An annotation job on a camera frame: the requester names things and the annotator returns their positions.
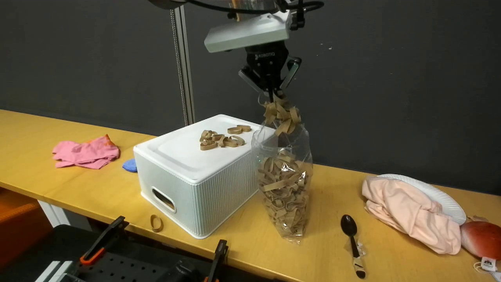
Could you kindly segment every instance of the clear plastic bag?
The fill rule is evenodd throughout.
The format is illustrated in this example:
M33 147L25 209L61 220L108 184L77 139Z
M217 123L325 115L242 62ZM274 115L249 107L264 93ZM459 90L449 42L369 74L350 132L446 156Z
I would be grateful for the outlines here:
M296 111L291 112L293 115L297 114L296 107L283 109L286 112ZM252 145L257 151L260 190L264 195L271 222L282 236L302 237L310 214L308 186L313 172L307 128L300 118L293 121L268 118L252 134Z

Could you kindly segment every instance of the box lid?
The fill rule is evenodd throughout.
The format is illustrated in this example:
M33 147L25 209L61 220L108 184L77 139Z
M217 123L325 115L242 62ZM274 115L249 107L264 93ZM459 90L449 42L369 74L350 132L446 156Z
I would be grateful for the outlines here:
M200 150L200 134L203 129L213 129L221 134L228 134L227 128L235 125L250 125L252 131L238 134L246 140L239 147L216 147ZM236 118L227 114L217 114L200 121L186 125L175 131L161 134L134 147L136 153L147 156L170 173L189 183L203 181L214 172L236 161L247 153L252 132L260 128L258 123Z

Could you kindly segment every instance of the pink glove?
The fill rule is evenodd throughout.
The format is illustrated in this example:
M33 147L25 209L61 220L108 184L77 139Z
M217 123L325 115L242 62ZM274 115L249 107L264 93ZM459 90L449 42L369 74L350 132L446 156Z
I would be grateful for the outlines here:
M91 142L61 140L53 150L56 167L81 165L100 168L120 154L120 148L113 143L108 134L92 139Z

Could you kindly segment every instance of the white plastic box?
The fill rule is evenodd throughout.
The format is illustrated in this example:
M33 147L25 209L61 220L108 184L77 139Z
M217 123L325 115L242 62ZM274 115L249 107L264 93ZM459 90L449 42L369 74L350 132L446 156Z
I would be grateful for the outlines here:
M239 147L200 150L203 129L250 125ZM194 237L216 230L257 190L252 132L258 123L217 114L134 145L141 194Z

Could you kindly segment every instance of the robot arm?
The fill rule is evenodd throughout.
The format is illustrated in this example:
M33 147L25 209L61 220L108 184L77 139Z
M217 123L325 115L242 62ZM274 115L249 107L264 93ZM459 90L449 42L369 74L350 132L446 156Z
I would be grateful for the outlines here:
M233 18L238 13L252 13L244 20L211 27L203 43L210 53L244 48L247 64L239 70L239 76L253 89L266 92L269 100L274 95L283 95L283 89L291 82L300 65L300 57L288 57L285 40L289 37L289 29L304 26L305 10L322 6L322 1L304 2L304 0L297 0L297 4L291 4L286 0L247 0L247 2L261 4L264 9L222 7L199 0L150 1L164 9L194 2L208 9L225 10Z

